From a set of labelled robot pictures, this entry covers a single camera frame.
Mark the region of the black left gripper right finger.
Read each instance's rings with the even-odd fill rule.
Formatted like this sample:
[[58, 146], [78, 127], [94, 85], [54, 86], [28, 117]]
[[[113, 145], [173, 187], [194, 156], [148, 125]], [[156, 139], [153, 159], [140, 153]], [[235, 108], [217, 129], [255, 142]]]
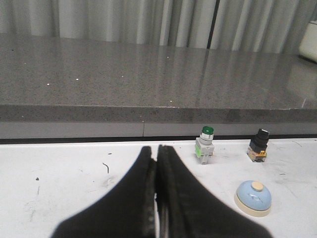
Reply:
[[271, 237], [210, 193], [172, 146], [158, 147], [156, 189], [161, 238]]

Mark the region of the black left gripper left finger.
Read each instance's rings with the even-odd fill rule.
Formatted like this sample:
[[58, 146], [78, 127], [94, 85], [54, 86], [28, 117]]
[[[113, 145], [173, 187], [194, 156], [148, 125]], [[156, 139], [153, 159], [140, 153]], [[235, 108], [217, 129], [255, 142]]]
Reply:
[[99, 201], [61, 222], [54, 238], [154, 238], [156, 162], [149, 146]]

